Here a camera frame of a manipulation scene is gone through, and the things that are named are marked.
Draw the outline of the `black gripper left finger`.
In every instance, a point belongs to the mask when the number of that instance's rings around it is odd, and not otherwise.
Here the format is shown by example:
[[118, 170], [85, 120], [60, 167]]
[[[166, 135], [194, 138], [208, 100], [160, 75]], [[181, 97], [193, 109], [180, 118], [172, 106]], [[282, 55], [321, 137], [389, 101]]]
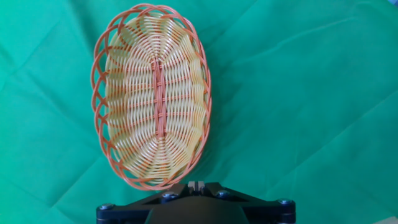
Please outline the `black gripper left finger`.
[[97, 224], [128, 224], [148, 221], [150, 213], [156, 208], [164, 208], [170, 202], [194, 195], [195, 182], [175, 184], [171, 188], [130, 203], [115, 205], [104, 203], [96, 209]]

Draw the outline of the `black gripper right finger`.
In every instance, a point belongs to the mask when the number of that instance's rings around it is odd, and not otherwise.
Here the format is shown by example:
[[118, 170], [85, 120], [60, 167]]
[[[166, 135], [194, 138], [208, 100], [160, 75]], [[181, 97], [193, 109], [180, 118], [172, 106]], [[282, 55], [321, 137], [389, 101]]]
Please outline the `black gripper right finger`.
[[296, 223], [296, 204], [291, 199], [267, 201], [218, 182], [199, 182], [198, 195], [204, 200], [199, 207], [213, 223]]

